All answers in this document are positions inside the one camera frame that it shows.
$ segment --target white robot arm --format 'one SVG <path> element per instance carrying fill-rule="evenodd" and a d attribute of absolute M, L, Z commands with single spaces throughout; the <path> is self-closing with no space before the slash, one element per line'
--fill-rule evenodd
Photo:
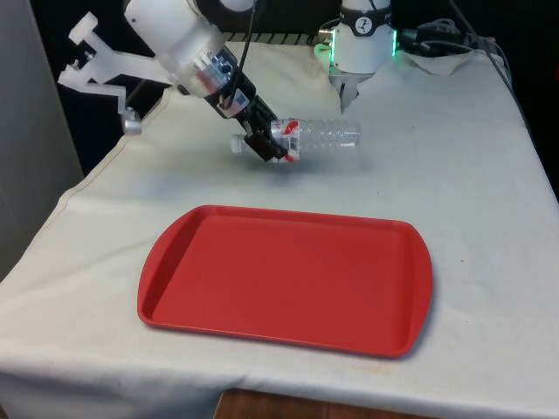
<path fill-rule="evenodd" d="M 230 10 L 244 11 L 252 8 L 254 0 L 221 2 Z M 177 85 L 204 98 L 222 117 L 238 120 L 247 132 L 245 142 L 263 160 L 286 156 L 287 151 L 270 133 L 276 116 L 238 69 L 223 34 L 202 16 L 195 0 L 125 0 L 124 15 L 155 57 L 113 51 L 93 32 L 97 19 L 88 13 L 70 39 L 76 45 L 88 43 L 95 54 L 81 68 L 79 63 L 67 66 L 60 74 L 60 84 L 83 93 L 117 97 L 126 134 L 141 133 L 140 118 L 126 107 L 126 89 L 105 83 L 123 74 Z M 391 54 L 389 19 L 390 0 L 343 0 L 335 65 L 344 72 L 374 72 L 382 58 Z M 374 43 L 382 44 L 382 49 L 377 51 Z"/>

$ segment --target dark background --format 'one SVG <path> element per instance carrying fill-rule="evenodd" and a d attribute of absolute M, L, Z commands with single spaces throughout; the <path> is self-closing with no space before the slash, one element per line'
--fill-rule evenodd
<path fill-rule="evenodd" d="M 227 12 L 218 0 L 198 0 L 198 3 L 204 15 L 222 31 L 246 30 L 246 14 Z M 315 34 L 322 23 L 337 17 L 340 3 L 340 0 L 266 0 L 257 31 Z M 457 4 L 477 32 L 496 37 L 507 54 L 514 90 L 559 196 L 559 31 L 556 29 L 559 1 L 457 0 Z M 55 78 L 83 52 L 67 35 L 88 11 L 99 19 L 97 33 L 112 48 L 153 55 L 128 26 L 121 0 L 31 0 L 31 5 Z M 415 27 L 439 17 L 454 17 L 446 0 L 393 0 L 393 7 L 393 23 L 398 28 Z M 137 82 L 127 78 L 118 80 L 129 91 Z M 150 84 L 132 105 L 145 114 L 161 96 L 163 88 Z M 80 162 L 87 173 L 121 137 L 116 100 L 83 95 L 63 86 L 59 87 L 59 94 Z"/>

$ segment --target green light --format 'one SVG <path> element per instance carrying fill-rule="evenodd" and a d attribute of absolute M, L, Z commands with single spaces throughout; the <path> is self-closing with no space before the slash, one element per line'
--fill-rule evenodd
<path fill-rule="evenodd" d="M 336 30 L 332 31 L 332 44 L 330 45 L 330 65 L 334 63 L 334 56 L 335 56 L 335 33 Z"/>
<path fill-rule="evenodd" d="M 398 31 L 394 31 L 392 34 L 392 57 L 396 55 L 397 47 L 398 47 Z"/>

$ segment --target wooden floor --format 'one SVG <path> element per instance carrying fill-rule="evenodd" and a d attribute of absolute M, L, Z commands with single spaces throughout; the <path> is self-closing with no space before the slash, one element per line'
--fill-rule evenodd
<path fill-rule="evenodd" d="M 315 402 L 306 399 L 267 395 L 242 390 L 222 394 L 214 419 L 428 419 Z"/>

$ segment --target table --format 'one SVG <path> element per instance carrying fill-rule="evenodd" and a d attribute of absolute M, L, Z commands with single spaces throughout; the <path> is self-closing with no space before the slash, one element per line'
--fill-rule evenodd
<path fill-rule="evenodd" d="M 340 116 L 310 49 L 254 45 L 247 65 L 279 117 Z M 204 419 L 229 388 L 433 417 L 558 417 L 559 212 L 487 58 L 439 77 L 400 54 L 347 115 L 362 123 L 359 155 L 270 166 L 231 154 L 235 121 L 167 91 L 145 134 L 61 198 L 0 284 L 10 419 Z M 386 361 L 143 325 L 149 249 L 206 203 L 412 223 L 435 274 L 414 351 Z"/>
<path fill-rule="evenodd" d="M 229 390 L 219 399 L 214 419 L 429 419 L 281 395 Z"/>

